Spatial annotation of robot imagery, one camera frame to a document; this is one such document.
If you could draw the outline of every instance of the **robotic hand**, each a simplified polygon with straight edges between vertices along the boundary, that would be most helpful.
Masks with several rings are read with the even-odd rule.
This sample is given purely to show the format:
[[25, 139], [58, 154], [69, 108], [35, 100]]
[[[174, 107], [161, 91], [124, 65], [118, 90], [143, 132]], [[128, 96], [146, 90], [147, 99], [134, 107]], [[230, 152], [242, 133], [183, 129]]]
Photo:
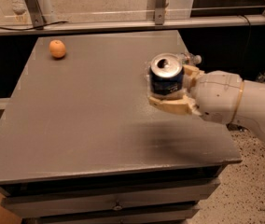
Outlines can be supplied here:
[[205, 74], [189, 62], [194, 58], [155, 57], [148, 69], [149, 103], [177, 115], [194, 114], [206, 121], [243, 126], [265, 142], [265, 83], [222, 71]]

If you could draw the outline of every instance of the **floor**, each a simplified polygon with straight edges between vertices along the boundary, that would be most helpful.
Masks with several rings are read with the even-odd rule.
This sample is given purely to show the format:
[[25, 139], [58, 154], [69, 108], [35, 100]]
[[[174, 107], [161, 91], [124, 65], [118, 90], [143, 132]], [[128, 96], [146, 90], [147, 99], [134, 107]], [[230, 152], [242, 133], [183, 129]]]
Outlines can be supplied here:
[[[0, 0], [0, 23], [26, 21], [14, 17], [11, 9], [5, 6], [10, 2]], [[54, 6], [66, 9], [59, 0]], [[221, 185], [208, 200], [200, 201], [201, 211], [188, 224], [265, 224], [265, 144], [247, 130], [232, 130], [230, 133], [243, 162], [224, 170], [220, 175]]]

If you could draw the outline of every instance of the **drawer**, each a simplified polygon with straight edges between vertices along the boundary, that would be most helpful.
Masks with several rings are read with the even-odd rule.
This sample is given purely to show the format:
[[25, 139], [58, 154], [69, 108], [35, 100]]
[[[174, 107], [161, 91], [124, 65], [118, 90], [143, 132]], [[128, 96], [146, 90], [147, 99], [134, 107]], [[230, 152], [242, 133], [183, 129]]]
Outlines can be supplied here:
[[192, 203], [146, 207], [120, 212], [98, 212], [40, 218], [38, 224], [143, 224], [172, 223], [192, 218], [199, 206]]
[[121, 210], [131, 207], [206, 199], [219, 185], [217, 178], [118, 187], [114, 189], [6, 198], [3, 206], [20, 217]]

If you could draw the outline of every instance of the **gray tabletop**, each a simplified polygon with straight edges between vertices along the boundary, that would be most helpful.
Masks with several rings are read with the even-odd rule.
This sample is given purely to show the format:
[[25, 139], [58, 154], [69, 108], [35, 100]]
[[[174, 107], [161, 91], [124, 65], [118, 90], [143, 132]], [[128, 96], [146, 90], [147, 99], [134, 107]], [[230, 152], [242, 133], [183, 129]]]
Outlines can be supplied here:
[[184, 51], [177, 31], [39, 38], [0, 120], [0, 184], [239, 162], [225, 126], [147, 102], [145, 62]]

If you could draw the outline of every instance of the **can lid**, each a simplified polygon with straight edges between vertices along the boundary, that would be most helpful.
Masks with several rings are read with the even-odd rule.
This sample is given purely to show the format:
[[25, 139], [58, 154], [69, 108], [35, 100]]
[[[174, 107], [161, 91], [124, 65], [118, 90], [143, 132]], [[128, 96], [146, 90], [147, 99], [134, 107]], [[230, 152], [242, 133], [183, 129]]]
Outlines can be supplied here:
[[181, 72], [182, 63], [174, 54], [162, 53], [153, 58], [151, 70], [158, 77], [171, 78]]

